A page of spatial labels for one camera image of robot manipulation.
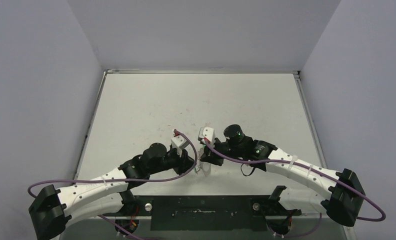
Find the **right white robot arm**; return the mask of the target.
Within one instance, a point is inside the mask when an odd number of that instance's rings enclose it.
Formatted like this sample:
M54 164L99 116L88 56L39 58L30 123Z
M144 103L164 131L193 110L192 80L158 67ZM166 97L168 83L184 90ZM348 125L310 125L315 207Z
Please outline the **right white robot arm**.
M222 166L224 160L234 159L306 187L274 190L268 201L272 213L280 215L286 210L319 212L340 225L355 225L366 195L355 172L347 168L339 172L301 160L274 144L252 139L238 124L229 125L223 134L225 141L220 141L213 128L200 129L198 141L204 144L201 161Z

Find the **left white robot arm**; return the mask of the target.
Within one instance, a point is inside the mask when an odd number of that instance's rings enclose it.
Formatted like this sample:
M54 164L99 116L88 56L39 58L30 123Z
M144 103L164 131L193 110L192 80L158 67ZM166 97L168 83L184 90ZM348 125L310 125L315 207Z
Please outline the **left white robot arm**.
M127 195L130 190L145 183L151 183L151 175L174 170L175 177L156 179L164 183L182 178L197 164L197 153L190 157L186 146L171 144L166 148L161 143L153 143L132 159L111 171L90 179L70 180L71 185L55 187L56 180L35 183L43 188L38 194L27 192L34 198L28 208L33 228L38 240L51 240L78 221L94 216L120 212L130 215L135 210L135 201Z

